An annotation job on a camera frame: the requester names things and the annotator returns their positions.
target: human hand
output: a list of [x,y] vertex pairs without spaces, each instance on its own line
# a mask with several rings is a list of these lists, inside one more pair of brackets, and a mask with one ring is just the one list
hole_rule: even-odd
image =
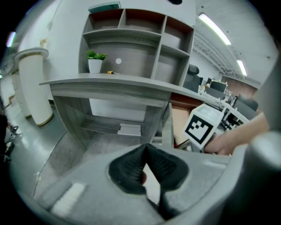
[[231,139],[226,135],[213,135],[204,148],[205,152],[216,153],[218,155],[229,155],[234,151]]

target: green plant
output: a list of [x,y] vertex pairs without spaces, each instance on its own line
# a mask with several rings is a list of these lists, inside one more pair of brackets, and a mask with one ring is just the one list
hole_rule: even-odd
[[106,58],[106,54],[96,54],[94,51],[87,51],[89,59],[100,59],[104,60]]

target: round hole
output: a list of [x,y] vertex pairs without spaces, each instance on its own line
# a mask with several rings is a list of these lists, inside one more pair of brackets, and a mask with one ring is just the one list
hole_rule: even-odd
[[117,64],[120,64],[120,63],[122,62],[122,59],[117,58],[115,62],[116,62]]

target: brick wall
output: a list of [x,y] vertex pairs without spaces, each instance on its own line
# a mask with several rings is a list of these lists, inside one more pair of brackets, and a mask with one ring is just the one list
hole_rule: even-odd
[[252,86],[250,86],[246,83],[243,83],[241,81],[231,79],[229,77],[223,76],[222,81],[227,82],[227,84],[228,84],[227,89],[232,91],[233,94],[235,94],[237,96],[239,94],[243,94],[243,95],[245,95],[249,98],[253,98],[253,95],[258,90],[255,87],[252,87]]

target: potted plant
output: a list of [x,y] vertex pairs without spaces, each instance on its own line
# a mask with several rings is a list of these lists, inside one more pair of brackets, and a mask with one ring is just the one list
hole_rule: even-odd
[[90,73],[100,73],[102,61],[106,58],[106,54],[96,54],[93,51],[87,51]]

